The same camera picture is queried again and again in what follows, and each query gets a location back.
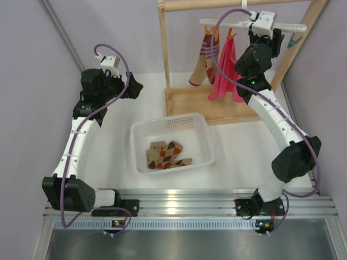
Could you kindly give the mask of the argyle beige orange sock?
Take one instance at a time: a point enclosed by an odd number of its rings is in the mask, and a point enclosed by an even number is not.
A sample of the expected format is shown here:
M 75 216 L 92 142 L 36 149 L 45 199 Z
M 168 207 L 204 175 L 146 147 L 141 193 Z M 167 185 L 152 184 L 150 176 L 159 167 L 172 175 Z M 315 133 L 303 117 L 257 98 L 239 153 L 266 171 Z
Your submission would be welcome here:
M 151 170 L 167 170 L 191 165 L 192 158 L 179 158 L 182 152 L 183 146 L 179 142 L 166 143 L 165 148 L 160 152 L 160 159 L 151 164 L 147 163 L 147 167 Z

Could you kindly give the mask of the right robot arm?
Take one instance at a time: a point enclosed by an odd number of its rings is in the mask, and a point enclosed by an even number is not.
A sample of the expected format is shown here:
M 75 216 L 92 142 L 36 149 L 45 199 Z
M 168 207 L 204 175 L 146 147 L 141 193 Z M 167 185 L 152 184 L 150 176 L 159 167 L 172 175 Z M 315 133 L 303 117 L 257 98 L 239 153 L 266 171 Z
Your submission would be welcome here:
M 308 136 L 294 124 L 266 80 L 265 71 L 280 52 L 284 38 L 281 30 L 274 29 L 273 36 L 258 36 L 251 30 L 248 34 L 250 45 L 234 66 L 241 76 L 237 93 L 266 125 L 280 151 L 271 163 L 270 177 L 251 197 L 250 214 L 268 215 L 280 209 L 281 192 L 316 166 L 322 143 L 317 136 Z

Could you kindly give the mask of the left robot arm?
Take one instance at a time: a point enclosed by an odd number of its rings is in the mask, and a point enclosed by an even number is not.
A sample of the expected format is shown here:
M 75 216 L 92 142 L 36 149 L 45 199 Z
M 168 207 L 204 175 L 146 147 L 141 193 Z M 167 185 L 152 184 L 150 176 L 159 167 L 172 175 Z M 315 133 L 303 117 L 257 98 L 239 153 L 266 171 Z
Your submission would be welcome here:
M 109 69 L 87 69 L 81 74 L 82 91 L 73 108 L 69 138 L 52 176 L 42 180 L 42 189 L 54 210 L 93 216 L 117 216 L 123 201 L 119 191 L 93 188 L 84 180 L 93 141 L 102 127 L 107 104 L 117 99 L 136 99 L 143 85 L 132 73 L 126 81 Z

